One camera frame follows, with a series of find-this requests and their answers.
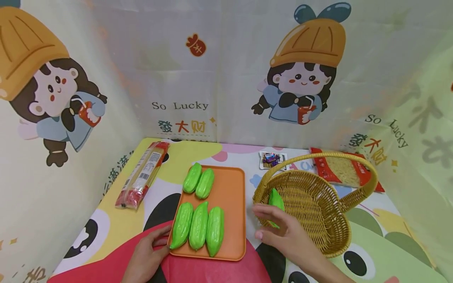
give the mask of fingernail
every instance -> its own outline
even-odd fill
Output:
[[[255,238],[261,241],[263,239],[263,232],[257,231],[255,233]]]

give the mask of red lucky bag illustration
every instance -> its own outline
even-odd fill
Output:
[[[196,57],[200,57],[206,52],[206,44],[198,38],[198,34],[189,36],[186,46],[190,49],[190,53]]]

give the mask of orange hat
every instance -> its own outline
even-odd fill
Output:
[[[69,58],[40,21],[15,7],[0,8],[0,98],[11,101],[46,62]]]
[[[307,62],[337,67],[345,44],[346,33],[339,22],[313,19],[300,24],[286,35],[270,61],[270,66]]]

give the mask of sleeve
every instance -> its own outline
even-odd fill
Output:
[[[106,105],[98,97],[82,91],[78,91],[76,94],[80,96],[83,101],[90,101],[93,104],[92,111],[94,115],[101,117],[105,114]]]
[[[62,141],[67,138],[66,128],[61,120],[55,121],[52,118],[46,118],[36,124],[36,132],[38,137]]]
[[[321,114],[321,111],[323,109],[323,102],[318,95],[314,96],[314,105],[316,106],[316,108],[313,110],[313,112],[310,113],[310,116],[308,117],[310,120],[316,119],[319,114]]]
[[[279,89],[275,86],[266,86],[266,88],[263,90],[263,95],[267,103],[271,106],[275,106],[279,102]]]

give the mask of basket handle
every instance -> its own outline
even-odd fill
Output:
[[[302,156],[298,156],[295,158],[288,159],[282,163],[279,163],[269,169],[261,179],[261,182],[265,185],[269,182],[269,180],[272,178],[272,176],[277,173],[280,169],[284,168],[287,165],[290,165],[291,163],[297,162],[297,161],[302,161],[306,159],[312,159],[312,158],[319,158],[319,157],[336,157],[336,158],[345,158],[353,161],[357,161],[366,167],[371,172],[371,177],[368,182],[360,187],[359,189],[347,194],[346,196],[342,197],[340,200],[340,207],[342,212],[347,212],[350,209],[354,208],[357,206],[359,203],[361,203],[363,200],[365,200],[367,197],[369,197],[374,190],[376,189],[377,186],[377,172],[376,169],[373,167],[373,165],[366,159],[363,159],[361,157],[352,155],[352,154],[346,154],[346,153],[341,153],[341,152],[322,152],[322,153],[311,153],[311,154],[306,154]]]

